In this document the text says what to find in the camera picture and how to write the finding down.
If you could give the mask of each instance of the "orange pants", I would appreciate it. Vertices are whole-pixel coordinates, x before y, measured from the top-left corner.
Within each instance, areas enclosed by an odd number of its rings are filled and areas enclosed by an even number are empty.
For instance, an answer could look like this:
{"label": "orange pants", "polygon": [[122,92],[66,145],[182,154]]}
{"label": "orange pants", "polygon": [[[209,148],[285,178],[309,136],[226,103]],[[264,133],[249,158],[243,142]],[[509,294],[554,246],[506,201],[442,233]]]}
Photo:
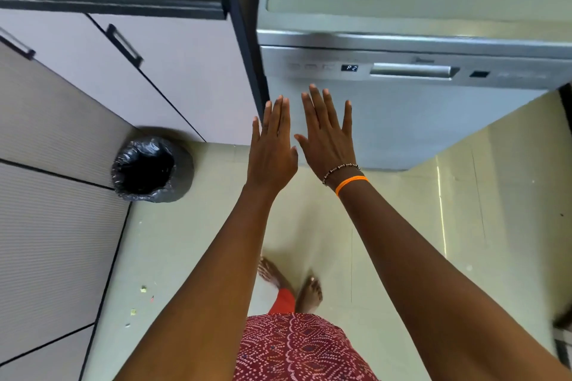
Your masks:
{"label": "orange pants", "polygon": [[296,308],[296,298],[292,295],[290,291],[286,288],[282,288],[278,291],[278,295],[276,296],[276,301],[268,315],[272,315],[274,313],[294,313]]}

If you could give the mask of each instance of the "dishwasher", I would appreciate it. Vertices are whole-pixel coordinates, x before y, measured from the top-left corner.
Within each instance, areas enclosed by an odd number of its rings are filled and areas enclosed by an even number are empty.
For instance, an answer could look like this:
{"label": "dishwasher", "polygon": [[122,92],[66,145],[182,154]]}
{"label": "dishwasher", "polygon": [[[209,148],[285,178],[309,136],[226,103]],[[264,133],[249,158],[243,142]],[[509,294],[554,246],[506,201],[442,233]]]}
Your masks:
{"label": "dishwasher", "polygon": [[300,94],[328,88],[371,169],[410,169],[572,80],[566,0],[260,0],[257,37],[292,134]]}

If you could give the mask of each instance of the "bare foot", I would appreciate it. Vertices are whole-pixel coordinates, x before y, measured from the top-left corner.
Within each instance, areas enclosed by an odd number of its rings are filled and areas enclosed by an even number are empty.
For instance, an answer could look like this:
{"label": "bare foot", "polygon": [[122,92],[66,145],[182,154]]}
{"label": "bare foot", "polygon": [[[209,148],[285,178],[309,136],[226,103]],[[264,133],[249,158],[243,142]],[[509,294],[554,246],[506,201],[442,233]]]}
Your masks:
{"label": "bare foot", "polygon": [[269,261],[264,256],[260,258],[260,263],[258,264],[258,275],[278,289],[286,288],[294,295],[294,288],[292,288],[288,279],[282,275],[274,262]]}
{"label": "bare foot", "polygon": [[314,313],[322,302],[320,281],[310,276],[296,300],[296,313]]}

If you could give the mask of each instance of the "orange rubber band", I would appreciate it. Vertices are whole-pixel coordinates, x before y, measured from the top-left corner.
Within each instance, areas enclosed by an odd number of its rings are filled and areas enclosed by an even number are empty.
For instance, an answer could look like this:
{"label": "orange rubber band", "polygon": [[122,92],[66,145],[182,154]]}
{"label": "orange rubber band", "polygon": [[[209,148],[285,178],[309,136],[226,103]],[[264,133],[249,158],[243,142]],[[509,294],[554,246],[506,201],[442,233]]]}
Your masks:
{"label": "orange rubber band", "polygon": [[340,185],[338,186],[338,188],[336,189],[336,196],[340,197],[340,190],[342,188],[344,188],[345,186],[347,186],[350,182],[353,182],[353,181],[368,181],[369,182],[368,178],[366,178],[363,175],[352,176],[351,178],[347,178],[345,181],[342,181],[340,183]]}

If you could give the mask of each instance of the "red patterned dress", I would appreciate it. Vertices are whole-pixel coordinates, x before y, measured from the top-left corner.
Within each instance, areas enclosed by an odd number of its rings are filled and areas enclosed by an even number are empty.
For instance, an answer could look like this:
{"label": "red patterned dress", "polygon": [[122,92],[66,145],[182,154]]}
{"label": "red patterned dress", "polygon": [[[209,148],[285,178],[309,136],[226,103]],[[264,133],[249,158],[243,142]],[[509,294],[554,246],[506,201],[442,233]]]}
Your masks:
{"label": "red patterned dress", "polygon": [[341,330],[308,313],[247,319],[233,381],[377,380]]}

